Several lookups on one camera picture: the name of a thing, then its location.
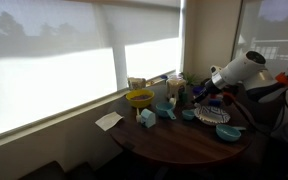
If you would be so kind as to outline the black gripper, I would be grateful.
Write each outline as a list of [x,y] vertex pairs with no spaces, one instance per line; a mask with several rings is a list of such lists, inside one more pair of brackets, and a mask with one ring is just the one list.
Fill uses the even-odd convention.
[[216,87],[211,79],[204,83],[201,91],[195,96],[194,102],[199,103],[204,100],[209,94],[218,94],[221,90]]

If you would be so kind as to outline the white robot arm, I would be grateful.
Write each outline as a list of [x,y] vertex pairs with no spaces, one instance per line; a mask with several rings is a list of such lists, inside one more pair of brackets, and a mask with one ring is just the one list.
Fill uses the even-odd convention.
[[273,77],[265,66],[265,58],[255,51],[248,51],[232,60],[224,68],[212,66],[211,78],[203,90],[194,97],[200,103],[209,94],[221,93],[225,87],[241,82],[247,97],[255,102],[267,103],[288,90],[288,69]]

